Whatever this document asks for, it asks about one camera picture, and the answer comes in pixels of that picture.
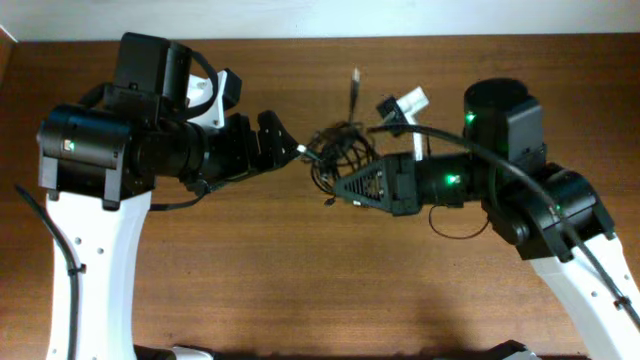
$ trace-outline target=white plastic part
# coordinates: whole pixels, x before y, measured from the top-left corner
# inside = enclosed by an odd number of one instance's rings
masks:
[[[211,354],[200,350],[174,346],[171,351],[176,355],[177,360],[213,360]]]
[[[200,125],[201,127],[221,129],[224,127],[224,104],[222,95],[227,82],[227,72],[220,71],[218,73],[218,94],[213,106],[200,116],[189,119],[189,122]],[[187,87],[187,97],[189,98],[189,107],[200,105],[211,98],[213,95],[213,86],[211,79],[203,79],[195,75],[189,75],[189,86]]]
[[[95,197],[61,192],[47,200],[51,219],[74,256],[86,266],[79,275],[77,359],[135,359],[131,306],[138,240],[151,192],[102,209]],[[67,359],[70,285],[64,256],[54,246],[53,314],[47,359]]]
[[[400,110],[402,110],[402,113],[407,119],[409,125],[417,125],[418,122],[414,115],[429,105],[429,99],[424,94],[424,91],[422,91],[422,88],[418,86],[407,95],[398,99],[396,103],[398,104],[398,107],[400,107]],[[413,148],[415,160],[421,161],[423,158],[422,134],[413,134]]]
[[[640,293],[627,267],[620,240],[598,235],[585,244],[636,311],[640,310]],[[569,313],[592,359],[638,359],[640,332],[627,312],[614,306],[613,295],[586,256],[577,247],[572,253],[574,259],[567,263],[556,257],[529,262]]]

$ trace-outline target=wood grain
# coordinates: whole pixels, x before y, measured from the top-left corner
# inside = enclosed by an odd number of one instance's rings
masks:
[[[189,41],[244,80],[237,110],[276,111],[306,141],[343,119],[349,77],[362,72],[358,117],[421,85],[422,123],[459,132],[462,94],[479,79],[523,80],[545,110],[550,159],[591,180],[640,274],[640,35],[477,36]],[[35,134],[56,104],[111,78],[117,43],[20,43],[0,93],[0,358],[43,358],[52,243],[13,192],[36,191]],[[382,149],[409,140],[379,139]],[[450,150],[440,143],[437,151]],[[161,179],[157,201],[187,199]],[[188,343],[261,354],[435,354],[507,339],[541,354],[584,352],[551,291],[492,231],[469,241],[433,234],[425,214],[392,218],[325,197],[293,163],[229,186],[198,206],[147,218],[139,248],[137,344]],[[437,214],[463,234],[477,205]]]
[[[0,29],[0,86],[2,86],[2,78],[4,72],[9,65],[11,50],[13,49],[13,40],[2,29]]]

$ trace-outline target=green light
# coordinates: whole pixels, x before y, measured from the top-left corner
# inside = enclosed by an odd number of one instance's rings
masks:
[[[445,178],[447,185],[454,185],[460,183],[460,175],[447,175]]]
[[[465,119],[467,119],[467,123],[471,124],[473,122],[473,119],[476,118],[476,114],[472,113],[472,112],[468,112],[467,115],[465,115]]]

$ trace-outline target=tabletop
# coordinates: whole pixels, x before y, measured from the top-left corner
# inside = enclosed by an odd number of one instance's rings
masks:
[[[640,275],[640,35],[465,36],[185,41],[244,81],[233,112],[275,111],[300,142],[344,120],[351,72],[361,72],[356,118],[422,86],[421,124],[460,133],[465,89],[522,80],[544,110],[550,161],[585,175],[616,222]],[[52,299],[52,241],[13,191],[37,188],[40,122],[113,76],[117,42],[19,43],[0,88],[0,358],[43,358]],[[411,149],[380,136],[382,149]],[[434,141],[436,153],[454,148]],[[189,199],[160,179],[158,202]],[[307,165],[233,184],[197,206],[147,217],[136,266],[136,344],[175,343],[259,354],[439,354],[515,339],[540,354],[584,353],[553,293],[488,229],[434,234],[426,212],[394,218],[326,196]],[[441,209],[462,235],[478,204]]]

